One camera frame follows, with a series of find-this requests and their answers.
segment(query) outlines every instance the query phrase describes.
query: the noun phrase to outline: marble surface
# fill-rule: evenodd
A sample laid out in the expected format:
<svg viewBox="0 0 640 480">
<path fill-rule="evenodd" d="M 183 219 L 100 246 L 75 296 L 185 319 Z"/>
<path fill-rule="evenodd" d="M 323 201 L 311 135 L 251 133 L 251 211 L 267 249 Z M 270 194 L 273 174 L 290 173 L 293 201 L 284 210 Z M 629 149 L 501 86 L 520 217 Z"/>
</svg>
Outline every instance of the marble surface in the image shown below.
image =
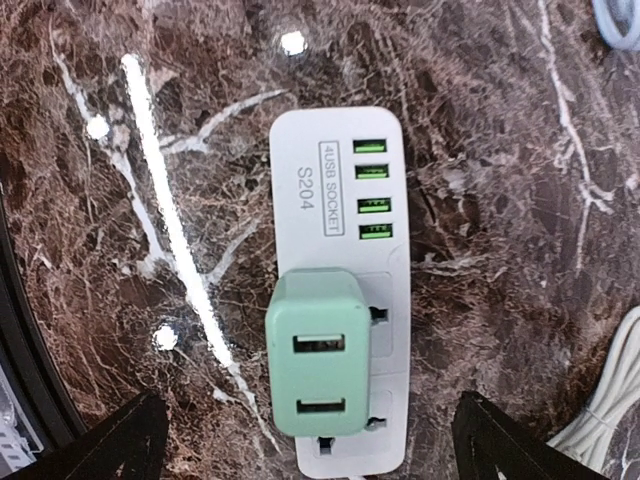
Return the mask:
<svg viewBox="0 0 640 480">
<path fill-rule="evenodd" d="M 640 278 L 640 60 L 606 48 L 589 2 L 1 8 L 4 200 L 89 425 L 155 388 L 170 405 L 166 478 L 300 477 L 270 418 L 268 130 L 290 109 L 371 104 L 405 132 L 413 262 L 407 457 L 380 478 L 457 478 L 449 423 L 464 389 L 541 439 L 582 408 Z M 289 56 L 281 38 L 295 31 L 306 50 Z M 152 92 L 160 164 L 143 154 L 123 57 Z M 217 356 L 185 301 L 150 164 L 166 165 L 190 281 L 226 342 Z M 609 473 L 632 478 L 621 472 Z"/>
</svg>

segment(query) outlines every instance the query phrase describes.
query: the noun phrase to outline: white cable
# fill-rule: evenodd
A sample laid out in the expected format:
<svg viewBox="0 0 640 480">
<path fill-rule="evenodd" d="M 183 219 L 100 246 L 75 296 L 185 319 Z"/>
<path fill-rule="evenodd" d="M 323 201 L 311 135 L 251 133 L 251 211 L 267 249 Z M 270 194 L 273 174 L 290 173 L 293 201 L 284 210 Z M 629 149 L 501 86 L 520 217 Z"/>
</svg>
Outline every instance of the white cable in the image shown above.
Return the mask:
<svg viewBox="0 0 640 480">
<path fill-rule="evenodd" d="M 602 473 L 622 416 L 640 400 L 640 307 L 624 317 L 588 406 L 548 444 Z"/>
<path fill-rule="evenodd" d="M 640 0 L 593 0 L 593 10 L 611 48 L 640 50 Z"/>
</svg>

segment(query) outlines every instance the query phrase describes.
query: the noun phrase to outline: mint green charger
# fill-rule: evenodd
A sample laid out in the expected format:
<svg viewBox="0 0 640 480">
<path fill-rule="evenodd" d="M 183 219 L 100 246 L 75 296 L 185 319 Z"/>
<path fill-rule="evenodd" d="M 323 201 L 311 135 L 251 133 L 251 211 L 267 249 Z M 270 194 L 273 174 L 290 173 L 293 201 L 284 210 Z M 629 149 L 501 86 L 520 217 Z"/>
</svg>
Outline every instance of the mint green charger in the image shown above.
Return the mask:
<svg viewBox="0 0 640 480">
<path fill-rule="evenodd" d="M 276 284 L 266 337 L 276 427 L 295 437 L 358 433 L 369 410 L 369 308 L 342 269 L 294 270 Z"/>
</svg>

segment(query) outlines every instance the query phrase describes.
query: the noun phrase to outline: gray cable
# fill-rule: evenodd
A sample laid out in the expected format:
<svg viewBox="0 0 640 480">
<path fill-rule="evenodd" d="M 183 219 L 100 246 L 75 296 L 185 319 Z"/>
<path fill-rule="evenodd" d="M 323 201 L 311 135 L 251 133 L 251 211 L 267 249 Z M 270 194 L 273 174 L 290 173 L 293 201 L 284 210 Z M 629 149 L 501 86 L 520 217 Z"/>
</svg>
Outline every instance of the gray cable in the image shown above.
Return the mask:
<svg viewBox="0 0 640 480">
<path fill-rule="evenodd" d="M 640 51 L 640 0 L 593 0 L 593 9 L 600 34 L 612 48 Z"/>
</svg>

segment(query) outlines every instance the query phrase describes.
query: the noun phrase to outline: power strip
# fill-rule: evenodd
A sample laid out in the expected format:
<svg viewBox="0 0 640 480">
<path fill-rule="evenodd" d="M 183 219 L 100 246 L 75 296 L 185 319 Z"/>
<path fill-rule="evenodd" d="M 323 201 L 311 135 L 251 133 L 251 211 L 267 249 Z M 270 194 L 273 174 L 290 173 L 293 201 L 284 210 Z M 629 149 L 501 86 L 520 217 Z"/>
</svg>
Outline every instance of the power strip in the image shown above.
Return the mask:
<svg viewBox="0 0 640 480">
<path fill-rule="evenodd" d="M 411 294 L 402 130 L 378 107 L 296 110 L 270 133 L 278 271 L 343 268 L 372 308 L 369 422 L 361 433 L 297 437 L 312 478 L 375 475 L 404 460 Z"/>
</svg>

